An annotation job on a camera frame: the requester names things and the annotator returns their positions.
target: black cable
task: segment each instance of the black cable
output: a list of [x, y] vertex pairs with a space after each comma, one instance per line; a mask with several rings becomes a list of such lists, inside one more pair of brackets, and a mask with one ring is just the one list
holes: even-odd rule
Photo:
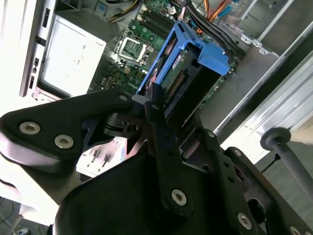
[[121, 3], [128, 3], [132, 0], [106, 0], [108, 4], [121, 4]]
[[210, 36], [216, 35], [217, 37], [219, 37], [226, 45], [228, 45], [228, 48], [234, 51], [238, 56], [244, 55], [244, 52], [242, 52], [242, 50], [231, 39], [227, 39], [224, 37], [224, 35], [226, 35], [224, 32], [220, 33], [220, 29], [218, 27], [204, 20], [204, 18], [198, 12], [194, 12], [193, 10], [190, 10], [190, 8], [188, 10], [189, 14], [193, 15], [197, 19], [197, 22], [201, 22], [201, 24], [203, 25], [202, 30], [206, 28], [207, 31], [210, 32], [208, 33]]
[[243, 56], [245, 54], [245, 52], [241, 48], [239, 48], [223, 30], [218, 28], [213, 23], [208, 22], [203, 16], [201, 16], [201, 14], [196, 11], [190, 0], [186, 0], [186, 5], [189, 14], [193, 15], [194, 19], [196, 19], [195, 23], [202, 24], [201, 30], [204, 31], [204, 28], [206, 28], [206, 31], [210, 32], [208, 33], [208, 35], [212, 36], [212, 34], [214, 34], [216, 36], [219, 36], [219, 38], [223, 40], [226, 45], [228, 45], [228, 48], [230, 50], [233, 50], [237, 55]]
[[11, 214], [8, 217], [6, 217], [4, 220], [0, 219], [1, 220], [0, 224], [4, 223], [5, 220], [8, 220], [14, 214], [14, 212], [15, 212], [14, 211], [14, 203], [13, 203], [13, 201], [11, 201], [11, 203], [12, 203], [12, 212], [11, 212]]
[[264, 173], [265, 171], [267, 171], [278, 160], [280, 160], [280, 156], [276, 153], [273, 161], [270, 164], [268, 164], [267, 167], [265, 167], [263, 170], [261, 170], [261, 173]]
[[197, 22], [192, 14], [190, 14], [190, 17], [191, 17], [192, 21], [197, 25], [198, 28], [201, 28], [201, 30], [203, 32], [205, 32], [210, 37], [212, 37], [225, 50], [225, 53], [229, 56], [230, 63], [233, 63], [235, 61], [235, 54], [228, 48], [226, 43], [218, 35], [211, 34], [210, 32], [208, 32], [207, 29], [203, 28], [201, 23]]
[[200, 2], [200, 4], [196, 7], [196, 10], [199, 8], [199, 6], [201, 6], [201, 4], [204, 2], [204, 0], [202, 0], [202, 2]]
[[211, 36], [212, 38], [214, 38], [221, 46], [222, 44], [225, 46], [222, 47], [227, 47], [230, 50], [231, 49], [231, 45], [219, 34], [215, 33], [214, 31], [212, 31], [211, 29], [209, 29], [206, 25], [205, 25], [205, 21], [203, 21], [197, 14], [195, 14], [194, 12], [190, 11], [189, 8], [187, 8], [189, 11], [190, 16], [192, 16], [193, 18], [193, 22], [204, 32], [206, 32], [209, 36]]

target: gray rod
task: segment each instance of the gray rod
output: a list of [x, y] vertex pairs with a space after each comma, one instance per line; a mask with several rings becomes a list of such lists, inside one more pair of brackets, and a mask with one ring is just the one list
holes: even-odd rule
[[16, 226], [19, 224], [21, 219], [23, 219], [23, 216], [21, 214], [19, 214], [18, 217], [16, 218], [16, 220], [14, 220], [14, 223], [10, 227], [9, 231], [5, 235], [12, 235], [12, 233], [14, 232]]
[[272, 147], [281, 157], [282, 161], [307, 196], [313, 201], [313, 179], [301, 164], [295, 153], [285, 143], [277, 143], [276, 141], [273, 141]]

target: cable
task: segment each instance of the cable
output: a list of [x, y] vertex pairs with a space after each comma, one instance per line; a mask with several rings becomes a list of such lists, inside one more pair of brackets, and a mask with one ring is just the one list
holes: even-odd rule
[[7, 219], [5, 219], [5, 217], [2, 214], [0, 214], [0, 216], [4, 219], [4, 221], [6, 221], [9, 224], [8, 226], [11, 227], [11, 223]]
[[199, 5], [196, 7], [196, 10], [201, 6], [201, 4], [204, 2], [204, 0], [202, 0], [202, 2], [199, 3]]
[[132, 0], [106, 0], [108, 4], [121, 4], [121, 3], [128, 3]]
[[197, 27], [201, 28], [206, 34], [210, 35], [225, 50], [225, 53], [229, 56], [230, 63], [235, 62], [235, 55], [230, 49], [228, 49], [225, 42], [221, 40], [219, 36], [211, 34], [206, 29], [204, 29], [203, 25], [201, 25], [200, 23], [196, 23], [196, 20], [194, 19], [193, 15], [190, 14], [190, 16], [192, 21], [197, 25]]
[[268, 164], [267, 167], [265, 167], [263, 170], [261, 170], [261, 173], [263, 174], [265, 171], [267, 171], [278, 160], [280, 160], [280, 156], [276, 153], [273, 161], [270, 164]]
[[124, 10], [123, 12], [121, 13], [117, 13], [115, 14], [114, 16], [112, 16], [110, 19], [109, 19], [109, 22], [110, 23], [113, 23], [113, 22], [116, 22], [116, 21], [119, 21], [123, 18], [125, 18], [129, 13], [131, 13], [132, 11], [136, 10], [137, 7], [140, 6], [140, 0], [134, 0], [132, 5], [130, 7], [128, 7], [126, 10]]
[[205, 13], [204, 13], [204, 17], [207, 18], [208, 17], [208, 7], [207, 7], [208, 1], [204, 0], [204, 9], [205, 9]]
[[229, 2], [227, 0], [224, 0], [224, 2], [222, 3], [222, 5], [218, 8], [217, 11], [215, 11], [212, 16], [210, 17], [210, 22], [213, 22], [215, 20], [215, 18], [217, 17], [217, 15], [222, 12], [224, 10], [225, 7], [227, 7], [227, 5], [229, 4]]
[[218, 11], [218, 9], [222, 6], [222, 4], [225, 2], [226, 0], [223, 0], [223, 1], [221, 1], [220, 2], [220, 4], [215, 8], [215, 10], [212, 12], [212, 15], [214, 15], [217, 11]]
[[186, 0], [186, 6], [193, 22], [197, 25], [197, 27], [206, 32], [218, 44], [220, 44], [220, 46], [225, 49], [228, 56], [242, 57], [245, 54], [245, 52], [239, 48], [224, 31], [216, 27], [214, 24], [206, 21], [206, 19], [195, 10], [190, 0]]
[[8, 217], [6, 217], [4, 220], [8, 220], [8, 218], [10, 218], [13, 214], [14, 214], [14, 203], [13, 203], [13, 201], [11, 201], [11, 203], [12, 203], [12, 212], [11, 212], [11, 214], [8, 216]]
[[217, 17], [223, 17], [225, 16], [228, 12], [230, 12], [232, 6], [228, 5], [220, 14], [217, 15]]

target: yellow cable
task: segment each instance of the yellow cable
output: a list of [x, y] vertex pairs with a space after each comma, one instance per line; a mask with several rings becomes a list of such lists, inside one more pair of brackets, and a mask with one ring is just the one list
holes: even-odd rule
[[206, 2], [206, 0], [204, 0], [204, 8], [205, 8], [204, 17], [207, 18], [207, 2]]
[[227, 6], [229, 4], [229, 1], [225, 1], [221, 6], [220, 6], [220, 8], [216, 11], [216, 12], [214, 12], [214, 14], [212, 15], [212, 17], [210, 18], [210, 22], [213, 22], [214, 20], [215, 20], [215, 18], [217, 17], [217, 15], [221, 12], [221, 11], [223, 11], [223, 9]]
[[[130, 7], [128, 7], [126, 10], [124, 10], [122, 13], [119, 13], [119, 14], [123, 14], [123, 16], [124, 16], [125, 14], [127, 14], [128, 11], [130, 11], [130, 10], [133, 8], [133, 6], [135, 6], [135, 4], [136, 4], [137, 2], [138, 2], [138, 0], [135, 0], [135, 1], [132, 3], [132, 5], [131, 5]], [[122, 19], [123, 16], [121, 16], [121, 17], [113, 16], [111, 19], [109, 19], [109, 22], [118, 21], [118, 20]]]

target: green circuit board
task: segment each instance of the green circuit board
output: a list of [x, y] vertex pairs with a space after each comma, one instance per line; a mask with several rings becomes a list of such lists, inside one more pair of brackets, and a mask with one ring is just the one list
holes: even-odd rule
[[130, 23], [129, 28], [133, 31], [134, 35], [146, 41], [146, 43], [151, 44], [152, 47], [160, 51], [165, 40], [156, 34], [147, 30], [144, 26], [142, 26], [139, 22], [132, 21]]
[[224, 76], [221, 76], [216, 83], [212, 86], [212, 88], [208, 91], [208, 93], [205, 95], [205, 97], [203, 98], [201, 104], [198, 106], [198, 109], [201, 110], [206, 103], [208, 102], [208, 100], [214, 95], [214, 93], [219, 89], [219, 87], [221, 86], [221, 84], [227, 80], [227, 79], [231, 79], [233, 72], [231, 70], [233, 70], [236, 66], [237, 63], [232, 63], [232, 64], [228, 64], [230, 67], [230, 73], [227, 73]]

